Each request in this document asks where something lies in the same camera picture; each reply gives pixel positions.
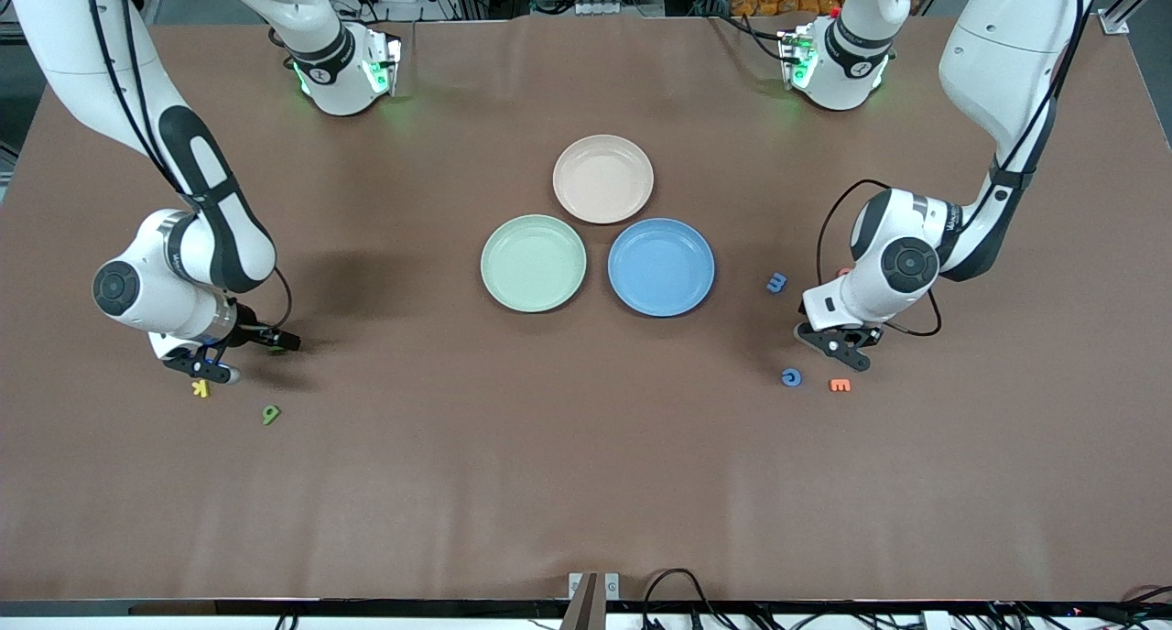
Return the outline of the blue plate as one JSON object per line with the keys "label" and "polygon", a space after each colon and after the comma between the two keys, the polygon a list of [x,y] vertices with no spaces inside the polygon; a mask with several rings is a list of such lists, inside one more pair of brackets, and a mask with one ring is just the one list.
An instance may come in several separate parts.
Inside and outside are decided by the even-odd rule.
{"label": "blue plate", "polygon": [[632,311],[665,320],[699,308],[717,274],[708,239],[688,222],[648,218],[628,226],[612,244],[607,278]]}

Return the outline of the pale pink plate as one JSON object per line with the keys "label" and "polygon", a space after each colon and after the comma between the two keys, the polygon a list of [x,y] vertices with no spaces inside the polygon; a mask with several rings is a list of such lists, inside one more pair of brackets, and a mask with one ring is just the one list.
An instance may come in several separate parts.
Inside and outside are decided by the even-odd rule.
{"label": "pale pink plate", "polygon": [[554,196],[584,222],[615,224],[645,208],[656,185],[649,155],[619,135],[591,135],[568,145],[554,163]]}

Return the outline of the brown table mat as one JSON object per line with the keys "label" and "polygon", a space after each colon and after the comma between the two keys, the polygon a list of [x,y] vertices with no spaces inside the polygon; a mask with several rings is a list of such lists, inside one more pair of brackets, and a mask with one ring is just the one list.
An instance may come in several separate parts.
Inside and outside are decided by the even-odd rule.
{"label": "brown table mat", "polygon": [[[724,25],[425,22],[406,93],[350,118],[263,27],[156,28],[275,237],[304,347],[229,352],[241,381],[197,399],[102,316],[96,268],[176,197],[47,94],[0,205],[0,598],[553,597],[591,569],[634,596],[672,567],[715,598],[1172,584],[1172,151],[1125,37],[1088,29],[996,266],[935,288],[941,334],[886,334],[866,374],[793,338],[844,189],[977,192],[992,138],[936,80],[952,28],[905,25],[883,88],[836,114]],[[554,196],[594,135],[656,172],[627,221]],[[590,258],[552,311],[482,283],[523,214]],[[717,266],[665,320],[607,278],[657,217]]]}

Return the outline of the light green plate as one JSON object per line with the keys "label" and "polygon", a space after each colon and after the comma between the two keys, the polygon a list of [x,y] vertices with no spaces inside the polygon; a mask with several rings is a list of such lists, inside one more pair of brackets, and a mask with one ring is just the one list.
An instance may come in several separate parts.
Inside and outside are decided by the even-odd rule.
{"label": "light green plate", "polygon": [[481,279],[499,304],[523,313],[552,311],[575,296],[590,258],[568,222],[523,214],[503,222],[481,254]]}

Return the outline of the black table edge rail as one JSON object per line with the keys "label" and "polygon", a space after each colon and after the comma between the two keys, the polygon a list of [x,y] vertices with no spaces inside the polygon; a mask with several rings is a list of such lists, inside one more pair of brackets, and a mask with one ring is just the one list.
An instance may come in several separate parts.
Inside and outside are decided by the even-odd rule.
{"label": "black table edge rail", "polygon": [[[561,617],[568,601],[545,600],[456,600],[456,598],[91,598],[0,601],[0,616],[134,616],[154,614],[222,614],[222,616],[403,616],[417,618],[548,618]],[[1062,623],[1075,619],[1172,621],[1172,602],[1008,602],[975,600],[861,600],[861,601],[714,601],[715,612],[762,616],[774,614],[849,614],[850,616],[895,616],[938,609],[945,612],[1015,617],[1041,614]]]}

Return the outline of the metal bracket with brown post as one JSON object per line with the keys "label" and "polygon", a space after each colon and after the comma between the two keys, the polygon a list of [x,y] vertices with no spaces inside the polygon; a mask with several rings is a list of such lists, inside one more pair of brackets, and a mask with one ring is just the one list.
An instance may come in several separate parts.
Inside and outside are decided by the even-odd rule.
{"label": "metal bracket with brown post", "polygon": [[607,604],[620,600],[619,571],[572,571],[560,630],[606,630]]}

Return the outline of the aluminium frame profile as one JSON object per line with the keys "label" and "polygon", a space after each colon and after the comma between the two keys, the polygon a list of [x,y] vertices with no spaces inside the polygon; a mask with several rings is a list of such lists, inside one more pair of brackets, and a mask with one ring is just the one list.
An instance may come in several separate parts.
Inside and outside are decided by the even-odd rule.
{"label": "aluminium frame profile", "polygon": [[1115,0],[1105,9],[1098,9],[1101,30],[1104,35],[1126,35],[1130,33],[1127,20],[1134,16],[1143,5],[1150,0]]}

